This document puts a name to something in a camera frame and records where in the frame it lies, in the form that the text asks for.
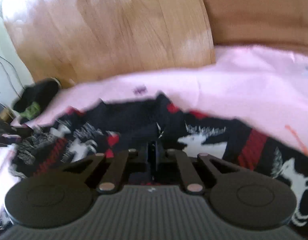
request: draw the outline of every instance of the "pink sheet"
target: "pink sheet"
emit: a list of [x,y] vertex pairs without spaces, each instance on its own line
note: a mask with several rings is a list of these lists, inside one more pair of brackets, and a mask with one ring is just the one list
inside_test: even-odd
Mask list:
[[52,123],[68,106],[151,98],[162,91],[182,108],[238,117],[308,154],[308,57],[261,46],[216,47],[216,64],[135,73],[58,93],[28,125]]

